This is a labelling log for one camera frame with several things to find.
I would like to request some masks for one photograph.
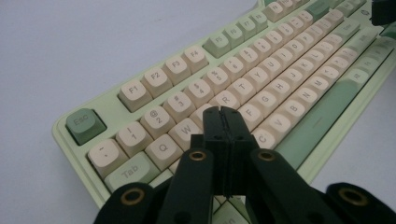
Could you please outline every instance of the function key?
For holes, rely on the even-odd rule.
[[[231,50],[231,45],[228,38],[224,34],[219,33],[210,36],[206,40],[204,49],[211,53],[213,57],[219,58]]]
[[[159,67],[151,68],[145,72],[141,82],[154,98],[173,87],[171,79]]]
[[[247,40],[256,34],[256,24],[248,17],[242,18],[236,24],[244,33],[244,38]]]
[[[152,100],[145,86],[136,79],[121,86],[119,97],[131,112],[135,112],[138,108]]]
[[[204,50],[198,46],[192,46],[184,50],[182,58],[186,61],[193,74],[209,64]]]
[[[174,85],[191,75],[190,68],[180,56],[174,56],[166,60],[163,65],[163,71],[169,76]]]
[[[81,146],[104,132],[106,125],[93,110],[82,108],[67,117],[66,128]]]
[[[267,17],[261,11],[252,12],[250,18],[256,24],[257,33],[268,27]]]
[[[227,26],[222,33],[230,40],[231,49],[239,46],[245,40],[244,33],[235,24]]]
[[[270,3],[263,11],[268,20],[272,22],[279,21],[283,18],[284,9],[278,2]]]

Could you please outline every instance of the green keycap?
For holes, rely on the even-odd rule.
[[[396,39],[396,22],[389,25],[381,35]]]
[[[336,82],[275,150],[297,169],[358,91],[353,81]]]
[[[330,6],[328,0],[318,0],[311,6],[307,7],[306,11],[312,15],[315,22],[326,15],[326,13],[329,12],[329,8]]]
[[[329,0],[329,6],[330,8],[335,8],[342,2],[344,2],[344,0]]]
[[[267,17],[261,11],[257,10],[250,14],[250,18],[256,24],[256,32],[260,32],[268,27]]]
[[[352,37],[358,30],[361,24],[355,20],[344,20],[339,26],[337,26],[332,34],[339,35],[344,41],[347,41]]]
[[[139,152],[105,178],[111,191],[132,182],[148,183],[160,173],[144,152]]]
[[[244,33],[244,38],[247,40],[256,34],[256,24],[248,17],[242,18],[236,24]]]
[[[66,127],[79,146],[106,129],[106,125],[91,109],[82,108],[66,119]]]
[[[166,169],[160,175],[155,177],[155,179],[153,179],[149,183],[149,185],[152,186],[153,188],[155,188],[155,187],[159,186],[162,182],[165,182],[165,180],[169,179],[172,176],[173,176],[172,172],[170,170]]]
[[[241,29],[235,24],[227,26],[223,34],[230,40],[231,49],[234,49],[236,46],[239,46],[244,42],[244,33],[242,33]]]
[[[222,33],[210,36],[204,44],[204,49],[211,53],[215,58],[223,56],[231,50],[230,41]]]
[[[365,27],[358,31],[345,45],[346,48],[355,50],[358,54],[363,51],[375,40],[376,29]]]

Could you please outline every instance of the keyboard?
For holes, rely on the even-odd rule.
[[[260,0],[65,113],[53,136],[99,207],[126,183],[171,177],[216,105],[309,183],[395,68],[396,25],[374,27],[370,12],[366,0]],[[216,196],[213,223],[249,223],[243,201]]]

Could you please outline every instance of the cream keycap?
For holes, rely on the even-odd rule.
[[[163,71],[169,76],[174,85],[191,75],[191,70],[187,63],[178,55],[166,60],[163,65]]]
[[[183,150],[168,134],[157,138],[146,147],[145,151],[161,171],[169,167],[183,154]]]
[[[273,52],[273,48],[271,47],[271,44],[268,43],[263,38],[258,38],[253,42],[253,44],[250,46],[252,49],[256,51],[256,53],[259,55],[259,61],[264,60],[268,56],[270,56]]]
[[[244,78],[238,78],[234,83],[232,83],[227,91],[232,93],[239,103],[242,105],[247,100],[249,100],[254,94],[256,94],[256,90],[253,85],[249,81]]]
[[[267,40],[274,49],[279,49],[284,43],[282,35],[280,35],[279,32],[273,30],[265,35],[265,40]]]
[[[292,91],[289,83],[281,78],[274,79],[265,89],[274,93],[279,102],[284,101]]]
[[[274,135],[263,128],[257,128],[253,131],[260,148],[273,149],[276,146]]]
[[[246,67],[236,57],[230,57],[221,65],[221,69],[228,75],[231,82],[236,81],[246,73]]]
[[[273,57],[264,59],[258,66],[270,76],[271,80],[277,77],[282,71],[281,64]]]
[[[238,109],[241,103],[230,91],[221,91],[212,100],[209,101],[211,105],[228,106],[233,109]]]
[[[293,28],[296,34],[299,34],[304,30],[304,22],[298,17],[291,17],[288,24]]]
[[[242,115],[250,132],[264,120],[264,114],[252,104],[247,103],[242,105],[238,111]]]
[[[91,148],[88,152],[88,158],[102,178],[105,178],[128,160],[128,157],[114,139],[106,139]]]
[[[203,80],[206,81],[215,95],[224,91],[231,84],[228,75],[219,67],[210,69]]]
[[[215,96],[210,86],[202,79],[196,79],[183,91],[194,103],[195,107],[200,107]]]
[[[202,130],[189,118],[183,119],[169,131],[169,135],[183,150],[190,148],[191,135],[198,133],[202,133]]]
[[[119,97],[131,112],[135,112],[138,108],[152,100],[151,95],[143,84],[136,79],[121,86]]]
[[[116,139],[130,158],[153,141],[148,132],[137,121],[133,121],[120,129]]]
[[[276,97],[266,90],[260,91],[248,102],[259,108],[265,118],[279,105]]]
[[[260,67],[252,68],[243,76],[243,78],[250,82],[250,84],[255,88],[256,92],[260,91],[270,82],[270,77]]]
[[[284,15],[284,9],[278,2],[272,2],[264,9],[263,13],[272,22],[279,21]]]
[[[239,50],[236,57],[245,65],[246,71],[249,71],[259,63],[259,55],[251,48]]]
[[[141,82],[153,98],[173,87],[171,79],[169,79],[165,72],[159,67],[151,68],[145,72]]]
[[[193,74],[209,64],[205,51],[201,47],[195,45],[185,49],[182,58]]]
[[[191,99],[182,91],[177,91],[171,95],[163,103],[163,108],[172,116],[176,123],[181,122],[196,109]]]
[[[140,119],[140,123],[154,139],[167,133],[175,126],[175,121],[168,112],[159,105],[148,110]]]

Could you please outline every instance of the keycap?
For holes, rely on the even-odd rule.
[[[327,12],[329,12],[329,1],[328,0],[317,0],[312,5],[306,8],[306,11],[309,12],[314,21],[317,21],[319,18],[322,18]]]
[[[228,51],[231,50],[230,41],[222,34],[215,34],[210,36],[204,44],[204,49],[213,55],[215,58],[219,58]]]
[[[106,129],[106,125],[95,112],[88,108],[82,108],[69,115],[66,127],[78,145],[83,145]]]
[[[199,46],[192,46],[185,49],[183,60],[187,63],[193,74],[209,64],[204,50]]]
[[[231,82],[236,81],[246,73],[246,67],[236,57],[230,57],[225,60],[224,64],[220,67],[230,78]]]
[[[242,33],[244,34],[244,39],[246,40],[250,39],[256,34],[256,24],[249,17],[242,18],[236,25],[239,27],[239,29],[241,29]]]
[[[268,20],[276,22],[280,20],[284,13],[283,7],[278,2],[270,3],[263,11]]]
[[[163,65],[163,71],[169,76],[174,85],[191,75],[191,70],[187,63],[178,55],[166,60]]]
[[[236,24],[232,24],[226,27],[222,33],[230,41],[231,49],[234,49],[236,46],[239,46],[245,40],[243,32]]]
[[[152,137],[137,121],[131,122],[125,128],[119,130],[116,139],[129,157],[134,156],[153,141]]]
[[[243,76],[243,78],[249,81],[256,91],[260,91],[270,82],[270,77],[260,67],[252,68]]]
[[[136,79],[121,86],[119,97],[131,112],[135,112],[138,108],[152,100],[145,86]]]
[[[231,84],[231,79],[219,67],[209,70],[203,80],[210,86],[215,95],[225,90]]]
[[[340,3],[335,9],[340,10],[344,16],[349,17],[358,8],[349,1],[345,1]]]
[[[248,222],[236,212],[235,208],[228,202],[224,203],[212,217],[213,224],[223,223],[240,223],[248,224]]]
[[[169,79],[165,72],[159,67],[151,68],[145,72],[141,83],[146,87],[153,98],[173,87],[171,79]]]
[[[233,84],[231,84],[227,88],[227,91],[232,93],[241,105],[256,94],[256,90],[253,85],[242,77],[238,78]]]
[[[132,182],[148,183],[160,173],[144,152],[137,153],[105,178],[110,191]]]
[[[156,188],[161,183],[163,183],[164,181],[166,181],[167,179],[169,179],[172,176],[173,176],[172,172],[170,170],[166,169],[162,173],[157,175],[157,177],[155,177],[151,182],[149,182],[149,185],[152,186],[153,188]]]
[[[190,83],[183,92],[191,99],[196,108],[208,102],[215,95],[210,86],[202,79]]]
[[[252,104],[245,104],[238,109],[241,113],[242,118],[247,125],[247,128],[252,131],[259,125],[264,119],[264,114]]]
[[[382,33],[382,36],[387,36],[396,39],[396,22],[389,25]]]
[[[191,135],[198,133],[202,133],[202,130],[191,119],[183,119],[169,131],[169,135],[183,150],[190,148]]]
[[[113,139],[106,139],[91,148],[88,158],[102,178],[128,160],[128,157]]]
[[[268,27],[267,17],[259,10],[253,11],[249,17],[256,24],[256,33]]]
[[[228,106],[233,109],[239,108],[241,103],[236,97],[229,91],[221,91],[212,100],[209,101],[211,105]]]
[[[239,50],[239,53],[236,57],[245,66],[246,71],[254,68],[259,63],[259,55],[251,48]]]
[[[259,55],[259,62],[264,60],[264,58],[270,56],[271,53],[273,52],[271,44],[262,38],[258,38],[257,40],[255,40],[250,47],[254,49],[256,53]]]
[[[179,123],[195,110],[195,105],[186,93],[178,91],[163,103],[163,108],[176,123]]]
[[[140,123],[153,138],[158,138],[175,126],[175,121],[161,106],[155,106],[147,111]]]
[[[183,154],[181,148],[168,134],[162,135],[149,144],[145,152],[161,171],[169,167]]]

